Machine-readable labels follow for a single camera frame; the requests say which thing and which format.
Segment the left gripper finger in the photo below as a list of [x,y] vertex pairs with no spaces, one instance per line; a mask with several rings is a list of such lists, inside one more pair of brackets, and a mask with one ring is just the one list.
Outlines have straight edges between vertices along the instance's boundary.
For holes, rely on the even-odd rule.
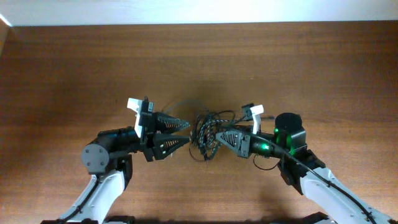
[[189,136],[156,133],[154,135],[154,158],[155,160],[163,160],[189,142]]
[[155,129],[161,133],[176,133],[190,126],[190,123],[184,119],[175,118],[167,114],[156,112]]

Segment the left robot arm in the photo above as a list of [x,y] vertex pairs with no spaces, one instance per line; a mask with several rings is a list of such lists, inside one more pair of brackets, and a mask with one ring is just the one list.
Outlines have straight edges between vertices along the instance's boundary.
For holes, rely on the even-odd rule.
[[189,142],[176,133],[189,122],[164,113],[141,113],[134,127],[98,133],[81,154],[91,179],[72,206],[54,223],[106,223],[114,201],[132,178],[132,154],[142,152],[147,161],[163,160]]

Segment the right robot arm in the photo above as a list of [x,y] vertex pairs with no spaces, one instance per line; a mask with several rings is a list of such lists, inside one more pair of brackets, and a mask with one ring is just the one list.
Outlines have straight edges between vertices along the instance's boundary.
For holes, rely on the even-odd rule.
[[308,148],[298,114],[278,115],[271,134],[261,132],[256,125],[231,126],[217,133],[216,139],[239,157],[254,154],[278,159],[285,183],[323,209],[308,219],[312,223],[397,223],[350,191]]

